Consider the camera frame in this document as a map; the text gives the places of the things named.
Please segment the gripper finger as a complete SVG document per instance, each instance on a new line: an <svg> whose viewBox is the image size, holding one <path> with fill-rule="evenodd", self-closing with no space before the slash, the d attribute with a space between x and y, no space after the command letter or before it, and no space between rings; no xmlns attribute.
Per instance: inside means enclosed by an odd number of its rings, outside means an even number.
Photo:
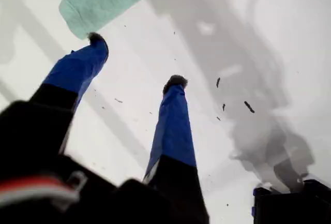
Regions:
<svg viewBox="0 0 331 224"><path fill-rule="evenodd" d="M185 88L172 75L163 87L144 183L169 200L179 223L209 223L195 159Z"/></svg>
<svg viewBox="0 0 331 224"><path fill-rule="evenodd" d="M5 109L6 153L57 153L65 144L78 104L109 55L101 35L88 39L89 45L56 62L29 100Z"/></svg>

